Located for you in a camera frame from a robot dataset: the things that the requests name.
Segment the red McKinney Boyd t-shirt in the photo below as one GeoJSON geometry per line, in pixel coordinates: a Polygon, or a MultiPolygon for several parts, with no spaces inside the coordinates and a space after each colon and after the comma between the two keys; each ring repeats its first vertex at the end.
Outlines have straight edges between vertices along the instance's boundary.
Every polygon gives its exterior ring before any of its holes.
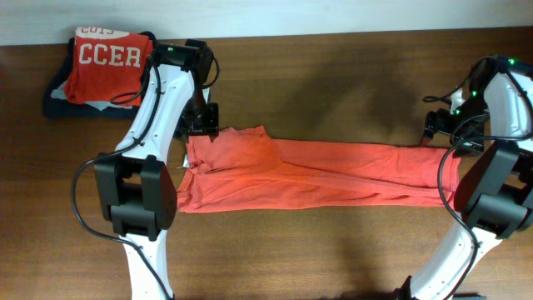
{"type": "Polygon", "coordinates": [[[319,207],[439,207],[451,203],[460,159],[445,149],[272,138],[227,128],[187,144],[182,213],[319,207]]]}

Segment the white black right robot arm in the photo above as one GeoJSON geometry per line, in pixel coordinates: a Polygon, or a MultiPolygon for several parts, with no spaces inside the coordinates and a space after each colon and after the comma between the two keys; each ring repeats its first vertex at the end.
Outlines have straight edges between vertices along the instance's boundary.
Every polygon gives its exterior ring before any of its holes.
{"type": "Polygon", "coordinates": [[[431,260],[391,298],[457,299],[459,286],[482,257],[532,224],[532,66],[485,56],[461,86],[423,100],[449,106],[427,113],[423,141],[444,134],[451,144],[446,158],[479,158],[461,179],[454,202],[444,204],[455,220],[450,231],[431,260]]]}

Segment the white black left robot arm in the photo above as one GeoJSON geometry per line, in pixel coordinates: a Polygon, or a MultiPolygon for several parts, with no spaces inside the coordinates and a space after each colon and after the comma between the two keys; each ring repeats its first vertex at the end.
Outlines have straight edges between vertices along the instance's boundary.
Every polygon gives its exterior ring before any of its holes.
{"type": "Polygon", "coordinates": [[[112,154],[94,163],[104,219],[127,254],[132,298],[172,299],[167,273],[167,231],[177,192],[167,169],[175,136],[217,137],[219,109],[210,100],[211,70],[220,66],[207,43],[160,44],[149,59],[137,115],[112,154]]]}

